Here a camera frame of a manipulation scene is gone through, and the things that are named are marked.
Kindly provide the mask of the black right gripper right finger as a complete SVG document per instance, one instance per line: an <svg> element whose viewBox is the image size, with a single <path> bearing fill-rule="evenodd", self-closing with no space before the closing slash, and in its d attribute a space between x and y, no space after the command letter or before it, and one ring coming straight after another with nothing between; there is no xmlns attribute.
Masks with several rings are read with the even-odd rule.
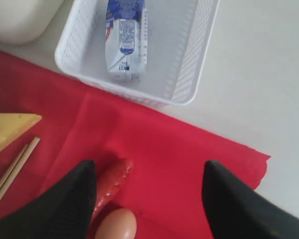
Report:
<svg viewBox="0 0 299 239"><path fill-rule="evenodd" d="M272 204L218 161L207 161L202 203L215 239L299 239L299 219Z"/></svg>

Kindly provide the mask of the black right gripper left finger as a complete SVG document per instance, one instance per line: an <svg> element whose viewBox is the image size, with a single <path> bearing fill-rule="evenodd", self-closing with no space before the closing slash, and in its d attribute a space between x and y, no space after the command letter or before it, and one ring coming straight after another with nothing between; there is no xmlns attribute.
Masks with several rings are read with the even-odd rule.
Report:
<svg viewBox="0 0 299 239"><path fill-rule="evenodd" d="M84 239L96 202L95 167L83 160L38 198L0 219L0 239Z"/></svg>

